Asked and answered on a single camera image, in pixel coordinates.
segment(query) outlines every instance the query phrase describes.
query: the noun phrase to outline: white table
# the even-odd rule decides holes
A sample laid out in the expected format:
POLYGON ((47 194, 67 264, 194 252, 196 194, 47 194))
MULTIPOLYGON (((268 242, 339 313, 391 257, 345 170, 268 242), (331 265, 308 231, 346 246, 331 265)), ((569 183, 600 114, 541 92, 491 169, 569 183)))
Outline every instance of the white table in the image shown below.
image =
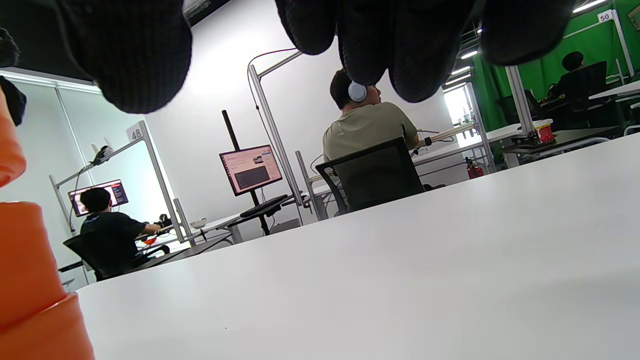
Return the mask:
MULTIPOLYGON (((489 140, 489 142, 496 142, 506 138, 511 138, 516 135, 520 135, 522 134, 522 130, 521 129, 518 130, 520 126, 521 126, 520 124, 513 124, 513 125, 502 127, 497 130, 489 131, 486 134, 487 140, 489 140)), ((474 147, 478 147, 481 144, 482 144, 482 138, 479 135, 475 135, 474 137, 469 138, 465 142, 455 142, 455 143, 452 143, 451 145, 443 146, 437 150, 421 153, 416 157, 412 158, 413 164, 415 166, 419 166, 426 163, 430 163, 432 161, 440 160, 448 156, 452 156, 467 150, 471 150, 474 147)))
POLYGON ((629 83, 626 85, 618 86, 617 88, 613 88, 611 90, 607 90, 599 94, 589 96, 589 100, 598 99, 600 97, 613 96, 613 95, 632 95, 638 92, 640 92, 640 80, 634 81, 633 83, 629 83))
MULTIPOLYGON (((239 217, 240 217, 240 214, 238 213, 226 218, 221 218, 221 219, 214 220, 212 222, 208 222, 200 229, 195 229, 194 227, 191 227, 191 226, 190 226, 190 229, 193 234, 208 233, 209 231, 217 230, 222 225, 225 225, 227 222, 235 220, 239 217)), ((231 226, 228 228, 228 230, 229 232, 231 232, 231 239, 233 240, 234 244, 243 242, 242 235, 240 234, 240 230, 238 229, 237 226, 231 226)))
POLYGON ((638 152, 628 136, 91 284, 96 358, 637 359, 638 152))

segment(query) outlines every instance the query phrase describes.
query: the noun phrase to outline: dark hair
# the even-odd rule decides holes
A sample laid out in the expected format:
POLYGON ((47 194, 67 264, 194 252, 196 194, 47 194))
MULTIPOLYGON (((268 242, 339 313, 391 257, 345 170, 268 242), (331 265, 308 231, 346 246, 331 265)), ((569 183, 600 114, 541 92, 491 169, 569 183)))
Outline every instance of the dark hair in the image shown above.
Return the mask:
POLYGON ((97 213, 109 207, 111 194, 103 188, 92 188, 80 194, 80 202, 90 213, 97 213))
POLYGON ((582 61, 584 61, 584 55, 580 51, 574 51, 562 59, 562 66, 567 71, 574 71, 582 66, 582 61))
POLYGON ((351 98, 349 97, 350 85, 351 79, 344 69, 338 70, 333 76, 330 88, 331 97, 333 97, 333 101, 335 101, 335 104, 340 110, 344 109, 345 105, 351 101, 351 98))

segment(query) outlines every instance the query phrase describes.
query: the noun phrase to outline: number 48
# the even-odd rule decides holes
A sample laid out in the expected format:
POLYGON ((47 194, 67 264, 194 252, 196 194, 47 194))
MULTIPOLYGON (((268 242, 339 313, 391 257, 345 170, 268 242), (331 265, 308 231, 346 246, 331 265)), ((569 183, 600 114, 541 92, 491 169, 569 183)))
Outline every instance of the number 48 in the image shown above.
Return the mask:
POLYGON ((135 131, 133 131, 133 133, 131 133, 131 140, 137 140, 142 138, 142 133, 140 132, 140 129, 136 129, 135 131))

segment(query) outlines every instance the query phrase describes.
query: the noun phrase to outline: black t-shirt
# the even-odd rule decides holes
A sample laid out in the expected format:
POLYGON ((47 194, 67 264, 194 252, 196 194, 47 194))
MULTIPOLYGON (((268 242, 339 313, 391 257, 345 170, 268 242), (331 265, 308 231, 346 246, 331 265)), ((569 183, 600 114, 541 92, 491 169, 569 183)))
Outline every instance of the black t-shirt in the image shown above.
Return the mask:
POLYGON ((80 233, 111 233, 114 240, 133 243, 145 226, 123 213, 95 213, 84 220, 80 233))

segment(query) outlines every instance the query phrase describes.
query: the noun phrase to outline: monitor stand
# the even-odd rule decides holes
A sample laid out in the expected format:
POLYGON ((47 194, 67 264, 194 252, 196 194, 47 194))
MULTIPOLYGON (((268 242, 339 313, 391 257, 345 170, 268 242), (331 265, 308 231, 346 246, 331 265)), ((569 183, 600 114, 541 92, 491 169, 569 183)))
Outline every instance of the monitor stand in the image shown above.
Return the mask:
MULTIPOLYGON (((229 119, 229 115, 226 110, 222 110, 222 117, 225 118, 225 124, 227 125, 227 130, 229 131, 229 137, 231 137, 231 142, 234 144, 234 150, 240 151, 240 146, 238 145, 238 140, 236 138, 236 133, 234 132, 234 128, 231 126, 231 120, 229 119)), ((258 195, 256 195, 255 190, 251 190, 251 199, 253 200, 253 204, 258 206, 260 202, 258 201, 258 195)), ((262 227, 262 231, 264 231, 265 235, 269 234, 269 226, 267 225, 267 220, 264 218, 264 215, 259 216, 260 218, 260 226, 262 227)))

